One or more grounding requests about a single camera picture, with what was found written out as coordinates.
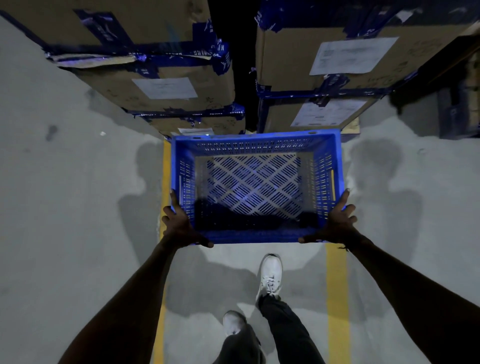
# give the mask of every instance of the crate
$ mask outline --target crate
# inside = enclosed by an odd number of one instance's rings
[[[214,243],[296,242],[343,192],[340,131],[172,138],[172,188]]]

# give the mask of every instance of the yellow floor line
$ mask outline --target yellow floor line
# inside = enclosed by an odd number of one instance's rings
[[[163,236],[163,232],[166,229],[165,224],[162,222],[161,217],[165,215],[163,212],[163,206],[170,204],[170,176],[171,176],[171,144],[167,141],[163,142],[163,174],[162,174],[162,201],[160,209],[160,229],[159,237],[160,240]],[[155,343],[153,345],[153,363],[154,364],[163,364],[164,363],[164,331],[165,331],[165,312],[167,307],[165,301],[167,299],[167,284],[163,289],[163,300],[162,308],[160,309],[160,317],[158,318],[158,326],[156,328]]]
[[[336,200],[334,172],[331,170],[332,197]],[[350,364],[350,321],[348,316],[347,251],[326,243],[328,363]]]

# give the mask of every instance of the white shoe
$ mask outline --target white shoe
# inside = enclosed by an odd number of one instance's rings
[[[237,311],[227,311],[223,316],[223,331],[225,335],[238,334],[247,325],[247,319]]]
[[[282,261],[279,257],[273,254],[267,255],[260,267],[260,288],[258,289],[258,302],[260,297],[271,295],[278,299],[282,284]]]

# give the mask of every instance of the trouser leg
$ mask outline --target trouser leg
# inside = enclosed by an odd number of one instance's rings
[[[267,295],[258,306],[268,320],[280,364],[325,364],[307,329],[285,302]]]
[[[261,351],[255,332],[246,325],[238,334],[227,336],[214,364],[260,364]]]

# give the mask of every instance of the gray floor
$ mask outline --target gray floor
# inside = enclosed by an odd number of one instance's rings
[[[156,243],[162,141],[2,19],[0,34],[0,362],[52,363]],[[399,117],[388,98],[370,108],[361,136],[344,145],[346,185],[363,233],[480,304],[480,145],[439,140],[436,117],[434,97]],[[228,309],[246,314],[277,363],[253,306],[270,252],[283,260],[282,299],[328,360],[325,248],[273,243],[179,252],[166,363],[211,363]],[[352,362],[426,363],[351,256],[348,268]]]

